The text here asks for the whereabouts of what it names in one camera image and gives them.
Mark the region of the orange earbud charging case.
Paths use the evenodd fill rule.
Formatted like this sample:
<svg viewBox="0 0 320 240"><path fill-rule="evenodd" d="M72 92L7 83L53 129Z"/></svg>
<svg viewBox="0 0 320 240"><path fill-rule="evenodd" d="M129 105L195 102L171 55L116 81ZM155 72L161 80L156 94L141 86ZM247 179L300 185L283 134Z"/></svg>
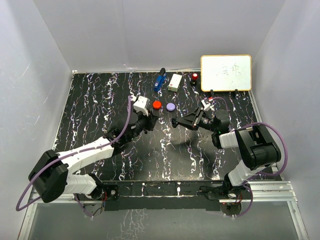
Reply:
<svg viewBox="0 0 320 240"><path fill-rule="evenodd" d="M155 110L159 110L162 108L162 103L158 100L154 101L152 103L152 107L155 109Z"/></svg>

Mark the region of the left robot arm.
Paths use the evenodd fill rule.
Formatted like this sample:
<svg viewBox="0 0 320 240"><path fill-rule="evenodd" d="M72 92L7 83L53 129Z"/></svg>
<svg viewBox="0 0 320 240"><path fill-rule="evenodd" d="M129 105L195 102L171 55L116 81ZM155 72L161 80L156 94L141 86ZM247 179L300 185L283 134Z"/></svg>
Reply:
<svg viewBox="0 0 320 240"><path fill-rule="evenodd" d="M147 115L132 111L127 124L118 122L91 143L64 152L47 150L28 179L44 203L50 203L63 194L82 194L93 200L100 199L106 185L93 173L78 175L76 172L122 153L141 133L152 131L158 119L152 110Z"/></svg>

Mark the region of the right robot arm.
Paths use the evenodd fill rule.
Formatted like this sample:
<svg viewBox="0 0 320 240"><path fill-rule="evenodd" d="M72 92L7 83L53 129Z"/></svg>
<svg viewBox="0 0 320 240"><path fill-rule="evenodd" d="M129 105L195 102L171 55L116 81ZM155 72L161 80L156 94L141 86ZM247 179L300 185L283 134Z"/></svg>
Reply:
<svg viewBox="0 0 320 240"><path fill-rule="evenodd" d="M277 163L282 157L281 150L264 125L260 123L230 130L230 119L226 110L219 109L214 117L209 117L201 107L198 107L188 115L173 117L171 124L174 128L182 126L193 131L199 128L211 131L212 143L217 149L239 149L241 160L225 175L221 186L200 187L200 191L207 195L235 198L245 190L252 177Z"/></svg>

